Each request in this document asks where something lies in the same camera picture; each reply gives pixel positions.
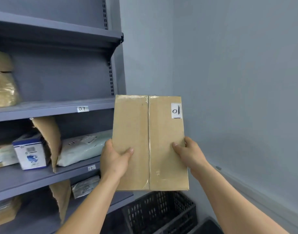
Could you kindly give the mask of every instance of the baseboard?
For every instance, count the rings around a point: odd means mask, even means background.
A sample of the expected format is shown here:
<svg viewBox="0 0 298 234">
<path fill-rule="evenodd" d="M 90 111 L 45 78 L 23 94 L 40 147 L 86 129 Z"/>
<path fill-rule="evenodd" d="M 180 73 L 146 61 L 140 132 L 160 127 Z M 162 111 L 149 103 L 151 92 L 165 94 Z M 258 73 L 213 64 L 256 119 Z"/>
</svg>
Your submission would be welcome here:
<svg viewBox="0 0 298 234">
<path fill-rule="evenodd" d="M 278 201 L 272 199 L 271 197 L 261 193 L 260 191 L 256 190 L 255 188 L 247 185 L 243 181 L 239 180 L 238 178 L 234 177 L 230 173 L 224 171 L 221 168 L 218 168 L 212 165 L 218 172 L 220 172 L 225 179 L 238 191 L 247 195 L 251 199 L 255 200 L 257 203 L 263 205 L 264 207 L 268 208 L 284 220 L 288 221 L 292 225 L 298 228 L 298 213 L 294 210 L 291 210 Z"/>
</svg>

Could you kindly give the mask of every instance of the crate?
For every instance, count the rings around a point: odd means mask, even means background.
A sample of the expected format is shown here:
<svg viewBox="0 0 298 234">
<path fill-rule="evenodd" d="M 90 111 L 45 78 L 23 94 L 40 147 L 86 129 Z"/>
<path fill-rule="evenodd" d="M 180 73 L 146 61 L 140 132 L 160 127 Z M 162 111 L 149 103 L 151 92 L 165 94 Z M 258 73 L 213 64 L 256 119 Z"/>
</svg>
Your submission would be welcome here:
<svg viewBox="0 0 298 234">
<path fill-rule="evenodd" d="M 131 234 L 187 234 L 197 224 L 194 202 L 177 191 L 154 191 L 122 208 Z"/>
<path fill-rule="evenodd" d="M 218 223 L 211 217 L 195 226 L 188 234 L 224 234 Z"/>
</svg>

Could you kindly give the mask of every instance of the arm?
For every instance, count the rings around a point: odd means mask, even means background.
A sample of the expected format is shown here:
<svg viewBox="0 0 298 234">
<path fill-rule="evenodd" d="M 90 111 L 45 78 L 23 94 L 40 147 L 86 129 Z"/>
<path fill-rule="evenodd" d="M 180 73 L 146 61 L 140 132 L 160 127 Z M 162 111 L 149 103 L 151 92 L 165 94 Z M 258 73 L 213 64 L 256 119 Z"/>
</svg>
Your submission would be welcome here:
<svg viewBox="0 0 298 234">
<path fill-rule="evenodd" d="M 100 158 L 102 177 L 99 184 L 57 234 L 100 233 L 115 190 L 127 170 L 133 152 L 133 149 L 128 149 L 120 155 L 113 149 L 112 140 L 106 141 Z"/>
<path fill-rule="evenodd" d="M 207 161 L 198 144 L 185 137 L 186 147 L 173 143 L 182 161 L 191 169 L 208 197 L 225 234 L 286 234 L 270 217 L 244 198 Z"/>
</svg>

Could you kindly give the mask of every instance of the shelving unit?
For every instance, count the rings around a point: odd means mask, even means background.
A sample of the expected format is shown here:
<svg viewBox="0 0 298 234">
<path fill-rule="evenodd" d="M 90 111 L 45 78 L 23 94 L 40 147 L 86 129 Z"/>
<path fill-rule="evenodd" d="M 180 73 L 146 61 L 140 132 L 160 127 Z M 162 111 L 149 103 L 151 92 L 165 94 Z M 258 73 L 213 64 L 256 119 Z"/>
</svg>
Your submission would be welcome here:
<svg viewBox="0 0 298 234">
<path fill-rule="evenodd" d="M 20 103 L 0 108 L 0 139 L 30 130 L 28 118 L 54 116 L 62 139 L 112 128 L 116 85 L 111 57 L 124 41 L 123 33 L 108 30 L 105 0 L 0 0 L 0 51 L 11 56 Z M 88 106 L 89 112 L 77 113 Z M 94 175 L 100 156 L 53 173 L 23 171 L 19 164 L 0 168 L 0 200 L 47 189 L 29 196 L 16 218 L 0 225 L 0 234 L 51 234 L 60 226 L 58 206 L 48 185 Z M 88 171 L 95 165 L 96 170 Z M 85 197 L 70 199 L 66 219 Z M 134 200 L 117 192 L 108 212 Z"/>
</svg>

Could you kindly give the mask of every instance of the gray shelf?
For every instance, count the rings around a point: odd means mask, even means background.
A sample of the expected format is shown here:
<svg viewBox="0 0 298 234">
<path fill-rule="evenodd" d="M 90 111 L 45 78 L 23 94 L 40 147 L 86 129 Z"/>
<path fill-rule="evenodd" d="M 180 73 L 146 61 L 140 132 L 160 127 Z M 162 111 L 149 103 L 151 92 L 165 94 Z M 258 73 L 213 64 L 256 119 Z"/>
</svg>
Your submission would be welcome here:
<svg viewBox="0 0 298 234">
<path fill-rule="evenodd" d="M 67 167 L 57 167 L 57 173 L 53 173 L 51 165 L 30 171 L 23 171 L 19 164 L 0 168 L 0 200 L 87 173 L 90 165 L 95 164 L 99 169 L 99 160 L 100 156 L 97 156 Z"/>
<path fill-rule="evenodd" d="M 82 203 L 85 197 L 70 198 L 66 220 Z M 108 213 L 134 201 L 132 192 L 116 192 Z M 0 226 L 0 234 L 51 234 L 60 227 L 58 206 L 50 192 L 35 196 L 27 205 L 23 205 L 16 218 Z"/>
<path fill-rule="evenodd" d="M 114 108 L 115 98 L 97 98 L 67 102 L 24 102 L 16 106 L 0 108 L 0 121 L 77 112 L 77 106 L 89 106 L 89 110 Z"/>
<path fill-rule="evenodd" d="M 123 33 L 0 11 L 0 37 L 48 45 L 99 49 L 110 60 Z"/>
</svg>

